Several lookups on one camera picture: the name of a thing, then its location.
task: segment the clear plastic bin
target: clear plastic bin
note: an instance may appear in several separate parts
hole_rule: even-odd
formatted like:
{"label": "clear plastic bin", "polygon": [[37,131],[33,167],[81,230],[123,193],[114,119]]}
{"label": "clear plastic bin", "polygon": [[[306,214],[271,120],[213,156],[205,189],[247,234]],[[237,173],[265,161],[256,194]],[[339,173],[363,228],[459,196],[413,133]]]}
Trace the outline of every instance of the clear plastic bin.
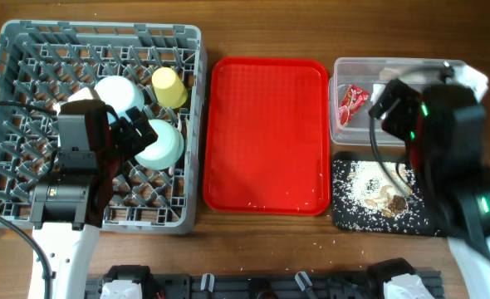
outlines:
{"label": "clear plastic bin", "polygon": [[[369,109],[372,107],[371,97],[374,84],[386,85],[407,70],[421,66],[438,66],[444,62],[451,66],[465,65],[463,61],[444,59],[419,58],[372,58],[372,57],[342,57],[334,65],[334,76],[330,79],[330,132],[331,139],[338,145],[370,145],[369,140]],[[413,74],[406,80],[415,90],[438,81],[435,74]],[[354,114],[346,125],[339,121],[339,104],[345,96],[348,86],[352,84],[369,92],[369,98]],[[382,146],[404,146],[404,141],[381,129],[381,121],[376,120],[376,142]]]}

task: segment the wooden surface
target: wooden surface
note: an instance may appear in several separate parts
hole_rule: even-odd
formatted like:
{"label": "wooden surface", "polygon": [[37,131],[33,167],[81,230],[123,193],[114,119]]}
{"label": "wooden surface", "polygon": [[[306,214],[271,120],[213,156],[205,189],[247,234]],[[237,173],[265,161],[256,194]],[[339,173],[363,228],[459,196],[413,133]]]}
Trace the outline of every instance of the wooden surface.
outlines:
{"label": "wooden surface", "polygon": [[[209,66],[223,56],[304,57],[320,61],[331,75],[341,56],[453,58],[490,78],[490,2],[0,0],[0,28],[10,19],[194,24]],[[485,105],[490,163],[490,91]],[[326,273],[405,257],[415,267],[442,271],[447,298],[468,296],[443,239],[343,233],[330,215],[215,213],[200,199],[188,236],[102,233],[90,274],[120,264],[193,275]],[[31,256],[20,238],[0,230],[0,298],[27,297]]]}

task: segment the green light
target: green light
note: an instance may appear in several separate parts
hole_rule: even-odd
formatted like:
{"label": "green light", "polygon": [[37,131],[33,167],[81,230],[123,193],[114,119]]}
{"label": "green light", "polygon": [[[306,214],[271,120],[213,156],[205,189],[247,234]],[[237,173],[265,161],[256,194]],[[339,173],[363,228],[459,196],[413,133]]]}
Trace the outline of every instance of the green light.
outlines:
{"label": "green light", "polygon": [[424,117],[428,116],[428,107],[426,107],[425,104],[422,104],[421,107],[422,107],[422,114],[424,115]]}
{"label": "green light", "polygon": [[482,196],[481,197],[481,207],[483,208],[483,212],[488,213],[490,210],[488,209],[487,199]]}

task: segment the red candy wrapper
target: red candy wrapper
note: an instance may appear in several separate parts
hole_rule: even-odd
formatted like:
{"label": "red candy wrapper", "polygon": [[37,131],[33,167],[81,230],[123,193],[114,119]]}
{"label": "red candy wrapper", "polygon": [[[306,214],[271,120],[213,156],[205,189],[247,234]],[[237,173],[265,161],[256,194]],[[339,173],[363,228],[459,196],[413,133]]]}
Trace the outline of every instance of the red candy wrapper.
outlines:
{"label": "red candy wrapper", "polygon": [[339,106],[339,121],[346,125],[352,120],[354,114],[369,98],[369,92],[361,87],[350,84],[345,97]]}

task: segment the dish rack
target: dish rack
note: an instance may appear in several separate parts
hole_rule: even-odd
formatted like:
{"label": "dish rack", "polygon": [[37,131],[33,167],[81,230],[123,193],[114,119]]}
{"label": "dish rack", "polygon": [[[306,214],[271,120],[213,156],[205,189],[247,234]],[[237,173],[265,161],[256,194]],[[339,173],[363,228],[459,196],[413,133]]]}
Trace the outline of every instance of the dish rack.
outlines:
{"label": "dish rack", "polygon": [[[0,34],[0,100],[51,108],[106,76],[133,81],[150,119],[182,128],[184,157],[171,173],[127,163],[133,188],[122,176],[114,179],[114,190],[123,192],[105,209],[102,229],[184,234],[195,221],[207,61],[201,32],[190,25],[10,21]],[[180,109],[156,100],[151,75],[162,66],[177,71],[189,91]],[[0,107],[0,215],[20,228],[32,228],[29,191],[48,170],[57,133],[55,116]]]}

